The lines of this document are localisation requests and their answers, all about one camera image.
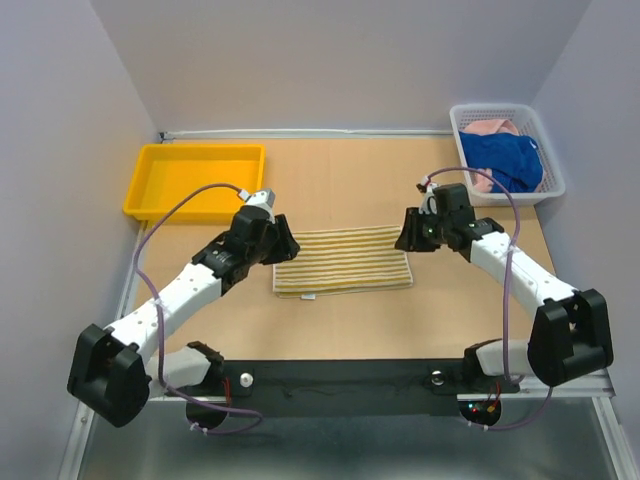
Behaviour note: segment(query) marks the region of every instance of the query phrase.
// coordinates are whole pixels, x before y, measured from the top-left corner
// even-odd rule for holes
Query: white wall
[[[615,406],[640,460],[640,2],[594,0],[534,107],[567,195],[538,209],[557,272],[607,298]]]
[[[589,0],[92,0],[161,130],[450,128],[533,100]]]
[[[120,205],[155,128],[88,1],[2,5],[0,478],[50,479],[75,341],[115,314],[136,231]]]

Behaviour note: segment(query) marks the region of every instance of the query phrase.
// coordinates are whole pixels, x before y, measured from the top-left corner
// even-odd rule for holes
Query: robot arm
[[[300,247],[285,216],[274,217],[274,200],[271,190],[252,195],[234,215],[230,229],[198,252],[160,292],[165,338],[246,278],[251,266],[295,258]],[[154,300],[104,329],[90,325],[78,338],[67,390],[114,426],[125,425],[147,402],[150,387],[158,395],[158,379],[149,374],[157,347]],[[194,342],[167,356],[166,374],[179,386],[196,384],[221,362],[217,352]]]
[[[433,252],[447,245],[503,284],[510,248],[504,229],[490,218],[476,219],[464,185],[430,185],[424,193],[421,207],[407,209],[396,248]],[[510,343],[512,373],[533,373],[556,386],[611,365],[607,306],[597,291],[578,291],[515,248],[511,292],[533,319],[528,345]],[[504,373],[501,341],[470,350],[484,375]]]

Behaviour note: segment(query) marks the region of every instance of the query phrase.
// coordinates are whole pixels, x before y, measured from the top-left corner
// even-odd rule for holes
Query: striped towel
[[[413,277],[405,252],[395,250],[401,227],[367,227],[295,233],[300,253],[274,265],[279,297],[406,288]]]

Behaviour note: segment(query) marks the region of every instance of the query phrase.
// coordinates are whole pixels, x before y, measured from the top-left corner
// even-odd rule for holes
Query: metal bolt
[[[250,373],[243,373],[242,375],[240,375],[240,385],[242,385],[244,388],[249,388],[251,385],[253,385],[253,375],[251,375]]]
[[[431,383],[433,383],[436,387],[440,387],[444,385],[444,373],[440,370],[434,370],[431,372]]]

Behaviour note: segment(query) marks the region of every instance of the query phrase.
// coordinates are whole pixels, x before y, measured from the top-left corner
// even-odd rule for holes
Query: plastic basket
[[[535,139],[538,144],[538,156],[544,167],[545,175],[538,191],[512,194],[517,205],[535,205],[545,198],[559,197],[564,194],[564,180],[562,179],[555,154],[536,112],[531,107],[514,103],[474,103],[456,105],[449,112],[449,116],[451,117],[453,134],[460,154],[460,163],[464,167],[467,166],[467,159],[464,156],[459,131],[476,120],[491,120],[494,118],[511,120],[522,135],[528,135]],[[473,174],[464,172],[464,177],[469,190],[469,200],[473,206],[509,205],[509,201],[503,193],[483,193],[473,188]]]

